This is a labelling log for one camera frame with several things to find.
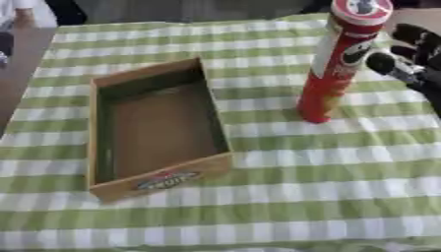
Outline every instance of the wooden tray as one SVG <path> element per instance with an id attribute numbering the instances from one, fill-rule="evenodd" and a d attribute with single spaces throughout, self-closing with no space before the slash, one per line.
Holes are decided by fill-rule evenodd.
<path id="1" fill-rule="evenodd" d="M 231 167 L 199 59 L 93 79 L 90 101 L 88 185 L 103 201 Z"/>

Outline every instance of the red can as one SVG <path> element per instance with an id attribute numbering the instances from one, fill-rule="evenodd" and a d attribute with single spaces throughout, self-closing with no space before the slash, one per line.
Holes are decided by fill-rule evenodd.
<path id="1" fill-rule="evenodd" d="M 307 121 L 323 123 L 355 75 L 373 39 L 389 19 L 389 0 L 334 0 L 327 34 L 316 49 L 297 105 Z"/>

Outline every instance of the green stripe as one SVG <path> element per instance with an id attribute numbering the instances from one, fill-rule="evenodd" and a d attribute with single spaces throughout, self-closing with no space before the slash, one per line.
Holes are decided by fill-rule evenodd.
<path id="1" fill-rule="evenodd" d="M 259 88 L 228 88 L 214 90 L 216 99 L 245 99 L 245 98 L 267 98 L 267 97 L 290 97 L 300 94 L 303 86 L 277 86 Z M 357 82 L 347 92 L 366 93 L 382 91 L 402 91 L 406 87 L 403 83 L 395 81 L 385 82 Z M 87 95 L 75 96 L 46 96 L 46 97 L 25 97 L 22 98 L 19 108 L 38 107 L 66 107 L 66 106 L 88 106 Z"/>
<path id="2" fill-rule="evenodd" d="M 347 93 L 369 93 L 402 91 L 406 86 L 401 82 L 383 81 L 383 82 L 353 82 Z M 267 98 L 267 97 L 290 97 L 301 94 L 303 86 L 276 86 L 276 87 L 258 87 L 258 88 L 221 88 L 215 89 L 217 100 L 223 99 L 245 99 L 245 98 Z"/>
<path id="3" fill-rule="evenodd" d="M 260 57 L 260 56 L 282 56 L 288 54 L 312 54 L 314 46 L 290 46 L 281 47 L 280 50 L 269 50 L 268 48 L 250 48 L 250 49 L 227 49 L 220 51 L 180 51 L 169 53 L 155 54 L 137 54 L 137 55 L 109 55 L 109 56 L 92 56 L 82 58 L 65 58 L 65 59 L 43 59 L 40 67 L 59 68 L 59 67 L 75 67 L 75 66 L 95 66 L 99 64 L 125 64 L 125 63 L 145 63 L 145 62 L 163 62 L 173 59 L 186 59 L 194 57 L 202 57 L 205 60 L 210 59 L 234 59 L 237 57 Z"/>
<path id="4" fill-rule="evenodd" d="M 11 121 L 8 124 L 6 133 L 22 132 L 70 132 L 85 131 L 88 129 L 86 119 L 66 119 L 47 121 Z"/>
<path id="5" fill-rule="evenodd" d="M 50 50 L 58 49 L 84 49 L 84 48 L 110 48 L 122 46 L 137 45 L 168 45 L 168 44 L 191 44 L 201 42 L 229 42 L 254 39 L 271 39 L 271 38 L 296 38 L 305 36 L 321 36 L 325 29 L 311 30 L 286 30 L 286 31 L 248 31 L 248 32 L 228 32 L 228 33 L 205 33 L 190 34 L 189 30 L 183 29 L 183 34 L 170 36 L 165 32 L 160 36 L 151 37 L 146 34 L 145 37 L 114 39 L 100 41 L 75 41 L 75 42 L 55 42 L 50 46 Z"/>
<path id="6" fill-rule="evenodd" d="M 179 24 L 174 23 L 127 23 L 127 24 L 105 24 L 105 25 L 87 25 L 87 26 L 67 26 L 60 27 L 57 33 L 86 33 L 86 32 L 126 32 L 140 31 L 146 32 L 154 29 L 177 27 Z"/>
<path id="7" fill-rule="evenodd" d="M 81 175 L 43 175 L 0 177 L 3 193 L 50 193 L 85 191 L 86 178 Z"/>
<path id="8" fill-rule="evenodd" d="M 292 65 L 252 68 L 225 68 L 222 70 L 208 69 L 207 74 L 209 79 L 265 75 L 306 74 L 309 71 L 309 67 L 309 65 Z M 31 81 L 31 87 L 61 87 L 68 85 L 87 84 L 95 76 L 97 75 L 38 77 L 34 78 Z"/>
<path id="9" fill-rule="evenodd" d="M 210 203 L 216 199 L 213 195 L 203 194 L 201 197 L 203 203 Z M 0 225 L 0 230 L 77 229 L 90 228 L 91 226 L 94 228 L 181 226 L 437 216 L 441 212 L 430 206 L 439 205 L 441 205 L 441 197 L 413 197 L 338 202 L 302 201 L 274 203 L 270 205 L 271 207 L 266 207 L 267 204 L 246 204 L 198 208 L 1 212 L 0 222 L 3 224 Z"/>
<path id="10" fill-rule="evenodd" d="M 53 76 L 53 77 L 37 77 L 30 82 L 31 88 L 37 87 L 65 87 L 71 85 L 86 85 L 96 75 L 79 75 L 79 76 Z"/>
<path id="11" fill-rule="evenodd" d="M 76 159 L 86 157 L 86 146 L 2 147 L 0 159 Z"/>
<path id="12" fill-rule="evenodd" d="M 218 187 L 250 184 L 274 185 L 280 183 L 317 183 L 327 181 L 369 181 L 391 177 L 418 178 L 423 176 L 441 176 L 440 163 L 440 158 L 433 158 L 415 161 L 345 165 L 236 168 L 225 175 L 196 180 L 188 184 L 196 187 Z M 85 190 L 85 176 L 83 174 L 0 177 L 0 191 L 5 193 L 84 192 Z"/>
<path id="13" fill-rule="evenodd" d="M 50 96 L 23 98 L 19 108 L 87 106 L 88 96 Z"/>
<path id="14" fill-rule="evenodd" d="M 294 108 L 263 111 L 226 111 L 221 114 L 224 124 L 240 124 L 252 122 L 289 122 L 303 121 Z M 433 109 L 428 102 L 405 102 L 395 104 L 340 106 L 334 111 L 332 118 L 358 118 L 432 114 Z"/>
<path id="15" fill-rule="evenodd" d="M 338 149 L 345 147 L 418 145 L 441 142 L 439 129 L 407 131 L 356 132 L 260 138 L 232 138 L 236 152 L 272 150 Z"/>

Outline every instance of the green checkered tablecloth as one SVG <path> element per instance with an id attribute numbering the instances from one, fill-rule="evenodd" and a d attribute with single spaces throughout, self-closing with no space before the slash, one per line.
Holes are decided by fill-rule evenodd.
<path id="1" fill-rule="evenodd" d="M 440 124 L 421 95 L 363 68 L 329 123 L 293 109 L 325 19 L 59 29 L 0 142 L 0 250 L 441 247 Z M 90 78 L 195 56 L 234 170 L 101 204 L 84 177 Z"/>

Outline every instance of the table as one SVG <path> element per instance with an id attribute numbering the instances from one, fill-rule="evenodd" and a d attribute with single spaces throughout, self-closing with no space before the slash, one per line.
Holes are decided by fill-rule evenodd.
<path id="1" fill-rule="evenodd" d="M 0 142 L 0 249 L 441 247 L 441 132 L 421 95 L 363 69 L 331 122 L 293 111 L 325 18 L 60 29 Z M 84 181 L 90 77 L 193 56 L 235 169 L 101 204 Z"/>

